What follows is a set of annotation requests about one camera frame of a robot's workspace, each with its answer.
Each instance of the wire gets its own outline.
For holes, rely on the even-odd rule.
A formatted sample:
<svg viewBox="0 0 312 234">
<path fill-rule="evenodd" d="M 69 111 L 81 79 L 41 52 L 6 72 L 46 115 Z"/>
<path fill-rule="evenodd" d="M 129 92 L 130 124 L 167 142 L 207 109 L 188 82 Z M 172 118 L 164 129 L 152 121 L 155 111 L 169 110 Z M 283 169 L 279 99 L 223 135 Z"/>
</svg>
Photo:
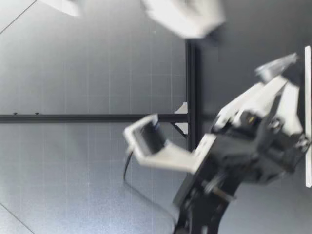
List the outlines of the wire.
<svg viewBox="0 0 312 234">
<path fill-rule="evenodd" d="M 14 19 L 11 23 L 9 23 L 8 26 L 6 26 L 4 29 L 1 30 L 0 35 L 1 35 L 5 30 L 7 30 L 15 21 L 17 21 L 18 18 L 21 17 L 21 16 L 22 16 L 30 7 L 32 7 L 37 1 L 38 1 L 38 0 L 34 0 L 32 4 L 30 4 L 25 10 L 23 10 L 22 13 L 20 13 L 18 16 L 16 16 L 15 19 Z"/>
<path fill-rule="evenodd" d="M 123 183 L 124 185 L 130 189 L 130 191 L 133 193 L 135 193 L 139 198 L 141 198 L 143 201 L 145 201 L 146 203 L 148 203 L 149 205 L 152 205 L 153 207 L 155 207 L 156 209 L 158 209 L 160 212 L 164 213 L 166 216 L 168 216 L 171 220 L 172 220 L 172 224 L 173 224 L 173 230 L 176 227 L 176 219 L 175 217 L 165 208 L 163 208 L 162 206 L 160 206 L 159 204 L 153 202 L 151 199 L 149 199 L 146 195 L 144 195 L 142 192 L 140 192 L 137 188 L 135 188 L 131 183 L 129 183 L 127 181 L 127 171 L 128 171 L 128 167 L 131 161 L 131 158 L 133 156 L 133 151 L 131 151 L 127 157 L 126 160 L 126 164 L 123 170 Z"/>
<path fill-rule="evenodd" d="M 18 222 L 20 222 L 25 228 L 28 229 L 28 231 L 30 231 L 32 234 L 36 234 L 33 230 L 31 230 L 25 223 L 23 223 L 12 211 L 10 211 L 8 208 L 6 208 L 5 205 L 3 205 L 0 202 L 0 205 L 8 212 L 10 213 L 11 216 L 13 216 Z"/>
</svg>

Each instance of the black metal frame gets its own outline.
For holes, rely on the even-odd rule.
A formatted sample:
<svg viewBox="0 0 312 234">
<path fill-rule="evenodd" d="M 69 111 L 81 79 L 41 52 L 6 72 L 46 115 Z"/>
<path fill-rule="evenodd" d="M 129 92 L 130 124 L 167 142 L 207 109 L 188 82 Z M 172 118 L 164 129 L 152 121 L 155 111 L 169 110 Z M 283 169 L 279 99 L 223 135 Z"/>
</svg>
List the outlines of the black metal frame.
<svg viewBox="0 0 312 234">
<path fill-rule="evenodd" d="M 186 40 L 186 83 L 187 83 L 187 114 L 160 114 L 160 122 L 167 123 L 188 123 L 187 148 L 193 150 L 198 144 L 198 137 L 201 126 L 198 125 L 198 104 L 200 94 L 197 77 L 195 75 L 195 47 L 191 41 Z M 125 114 L 125 115 L 0 115 L 0 123 L 107 123 L 107 122 L 135 122 L 146 115 Z"/>
</svg>

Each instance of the white plastic part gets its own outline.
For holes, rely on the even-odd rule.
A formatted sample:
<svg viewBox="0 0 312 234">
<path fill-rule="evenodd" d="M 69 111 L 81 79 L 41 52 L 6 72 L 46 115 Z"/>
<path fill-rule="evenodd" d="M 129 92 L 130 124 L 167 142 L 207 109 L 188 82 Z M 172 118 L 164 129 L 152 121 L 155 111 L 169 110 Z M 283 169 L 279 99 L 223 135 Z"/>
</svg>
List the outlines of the white plastic part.
<svg viewBox="0 0 312 234">
<path fill-rule="evenodd" d="M 199 148 L 193 154 L 174 145 L 170 141 L 166 141 L 165 147 L 158 153 L 145 155 L 134 136 L 134 131 L 142 128 L 150 122 L 157 124 L 157 115 L 147 116 L 124 130 L 124 136 L 129 144 L 129 147 L 134 151 L 134 155 L 139 164 L 150 167 L 184 171 L 193 174 L 196 173 L 215 141 L 215 136 L 205 136 L 201 141 L 202 144 L 200 144 Z"/>
<path fill-rule="evenodd" d="M 40 0 L 40 1 L 70 16 L 82 15 L 83 0 Z"/>
<path fill-rule="evenodd" d="M 187 102 L 184 102 L 180 108 L 175 111 L 175 114 L 187 114 Z M 181 131 L 187 135 L 188 133 L 188 123 L 175 123 L 175 126 L 177 126 Z"/>
<path fill-rule="evenodd" d="M 303 131 L 297 110 L 299 101 L 299 87 L 287 82 L 276 111 L 276 116 L 284 120 L 283 131 L 291 136 Z"/>
<path fill-rule="evenodd" d="M 305 48 L 305 122 L 306 136 L 311 138 L 311 47 Z M 306 186 L 312 187 L 312 151 L 309 147 L 306 154 Z"/>
<path fill-rule="evenodd" d="M 253 87 L 248 89 L 246 92 L 239 95 L 229 104 L 221 109 L 218 114 L 218 119 L 214 125 L 216 129 L 222 129 L 228 121 L 232 121 L 239 111 L 239 109 L 258 91 L 264 87 L 263 83 L 255 84 Z"/>
<path fill-rule="evenodd" d="M 242 105 L 232 124 L 236 127 L 241 125 L 240 117 L 244 111 L 249 111 L 259 117 L 264 117 L 270 112 L 276 94 L 287 83 L 282 76 L 277 76 L 255 93 L 249 100 Z"/>
<path fill-rule="evenodd" d="M 296 53 L 284 56 L 272 62 L 266 63 L 255 70 L 263 82 L 268 83 L 276 76 L 282 74 L 291 64 L 296 63 L 298 56 Z"/>
<path fill-rule="evenodd" d="M 147 14 L 185 39 L 203 38 L 225 22 L 219 0 L 143 0 Z"/>
</svg>

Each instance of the grid pattern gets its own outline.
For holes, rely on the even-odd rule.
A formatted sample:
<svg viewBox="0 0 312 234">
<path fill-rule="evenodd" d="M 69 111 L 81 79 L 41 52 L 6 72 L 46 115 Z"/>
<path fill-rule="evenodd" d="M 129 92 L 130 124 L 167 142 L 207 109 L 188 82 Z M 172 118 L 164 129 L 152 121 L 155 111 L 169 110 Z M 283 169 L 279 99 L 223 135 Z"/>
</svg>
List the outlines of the grid pattern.
<svg viewBox="0 0 312 234">
<path fill-rule="evenodd" d="M 123 187 L 125 126 L 0 125 L 1 201 L 38 234 L 170 233 L 167 217 Z M 174 143 L 186 145 L 170 125 L 163 129 Z M 166 207 L 184 176 L 142 168 L 135 160 L 128 173 L 136 187 Z M 28 233 L 0 212 L 1 233 Z"/>
<path fill-rule="evenodd" d="M 81 19 L 37 3 L 0 37 L 1 114 L 172 113 L 184 100 L 184 40 L 139 0 L 89 0 Z M 0 201 L 37 234 L 170 233 L 122 185 L 127 125 L 0 125 Z M 170 206 L 185 175 L 133 160 L 128 176 Z M 29 234 L 3 209 L 0 217 L 0 233 Z"/>
<path fill-rule="evenodd" d="M 0 37 L 0 78 L 2 114 L 170 113 L 185 42 L 139 0 L 86 1 L 79 19 L 38 2 Z"/>
</svg>

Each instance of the horizontal black beam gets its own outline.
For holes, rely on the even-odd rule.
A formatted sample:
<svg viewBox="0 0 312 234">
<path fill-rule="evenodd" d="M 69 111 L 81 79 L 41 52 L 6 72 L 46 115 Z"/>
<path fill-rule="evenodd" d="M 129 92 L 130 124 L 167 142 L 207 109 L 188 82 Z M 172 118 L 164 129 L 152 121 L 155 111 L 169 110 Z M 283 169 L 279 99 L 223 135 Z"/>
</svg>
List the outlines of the horizontal black beam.
<svg viewBox="0 0 312 234">
<path fill-rule="evenodd" d="M 135 122 L 147 116 L 126 115 L 0 115 L 0 123 L 126 123 Z M 187 114 L 160 114 L 159 122 L 187 122 Z"/>
</svg>

